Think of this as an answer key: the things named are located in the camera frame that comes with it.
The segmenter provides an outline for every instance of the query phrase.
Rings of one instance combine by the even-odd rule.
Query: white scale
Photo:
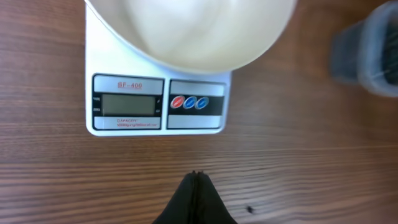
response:
[[[151,63],[86,6],[86,126],[95,136],[216,134],[231,72],[192,75]]]

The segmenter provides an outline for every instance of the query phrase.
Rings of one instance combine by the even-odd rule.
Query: wood grain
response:
[[[84,2],[1,0],[0,223],[151,223],[192,170],[239,223],[398,223],[398,101],[327,69],[333,34],[383,2],[299,1],[235,71],[221,134],[96,138]]]

